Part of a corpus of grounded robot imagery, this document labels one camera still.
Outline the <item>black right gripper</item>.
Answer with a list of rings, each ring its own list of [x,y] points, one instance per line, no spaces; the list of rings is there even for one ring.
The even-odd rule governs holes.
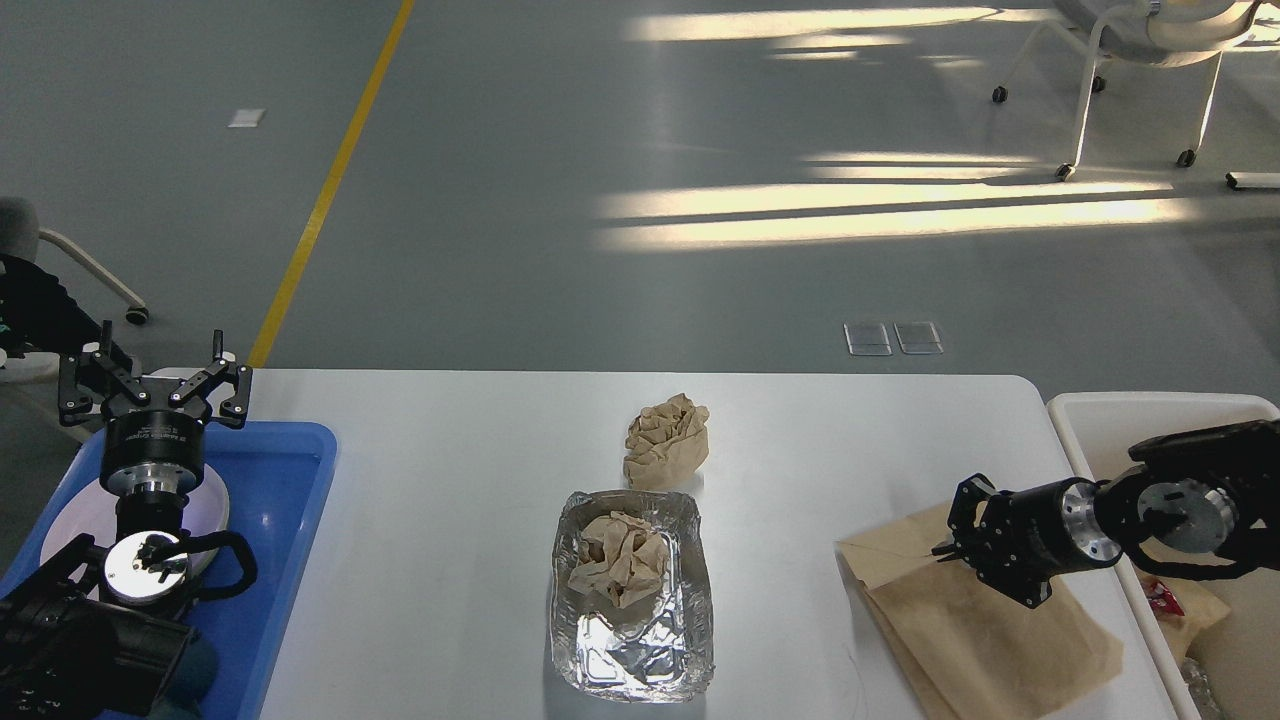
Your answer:
[[[983,584],[1037,609],[1053,593],[1051,577],[1111,568],[1121,557],[1097,518],[1098,492],[1092,480],[1069,478],[997,493],[984,474],[973,474],[957,484],[948,538],[932,555],[936,562],[963,560]]]

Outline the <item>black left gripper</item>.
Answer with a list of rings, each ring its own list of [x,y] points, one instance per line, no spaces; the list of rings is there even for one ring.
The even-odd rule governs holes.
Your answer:
[[[58,421],[78,427],[102,413],[100,484],[106,492],[124,497],[142,486],[188,495],[205,478],[205,425],[239,430],[247,424],[253,369],[225,351],[223,332],[214,331],[206,368],[161,397],[151,395],[132,373],[132,363],[119,363],[120,357],[111,322],[101,324],[99,341],[61,356]]]

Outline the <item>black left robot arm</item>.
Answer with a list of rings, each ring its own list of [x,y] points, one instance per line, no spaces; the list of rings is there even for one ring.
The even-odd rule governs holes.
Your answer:
[[[252,372],[212,336],[206,368],[184,379],[141,375],[113,359],[113,325],[61,359],[58,419],[104,421],[100,486],[116,500],[114,541],[68,541],[3,598],[3,716],[145,716],[170,687],[196,629],[197,603],[246,592],[259,566],[233,530],[183,527],[205,478],[210,421],[244,427]]]

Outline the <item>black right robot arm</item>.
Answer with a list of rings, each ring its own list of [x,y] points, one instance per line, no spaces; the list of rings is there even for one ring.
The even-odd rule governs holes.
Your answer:
[[[1161,577],[1229,580],[1279,561],[1279,428],[1235,423],[1160,436],[1129,448],[1111,480],[1071,477],[997,489],[983,474],[957,486],[948,538],[933,548],[1027,607],[1050,582],[1129,559]]]

